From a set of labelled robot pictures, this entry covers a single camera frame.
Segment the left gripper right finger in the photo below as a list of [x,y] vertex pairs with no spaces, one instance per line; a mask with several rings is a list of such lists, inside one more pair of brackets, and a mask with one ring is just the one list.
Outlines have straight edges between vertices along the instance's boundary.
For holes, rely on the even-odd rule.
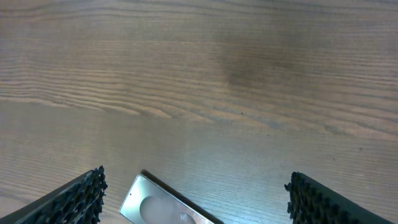
[[392,224],[303,173],[293,172],[284,187],[293,224]]

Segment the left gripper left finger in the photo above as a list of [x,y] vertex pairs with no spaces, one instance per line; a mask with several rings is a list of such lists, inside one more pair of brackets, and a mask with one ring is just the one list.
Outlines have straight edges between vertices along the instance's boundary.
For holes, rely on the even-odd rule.
[[97,224],[107,188],[100,166],[2,217],[1,224]]

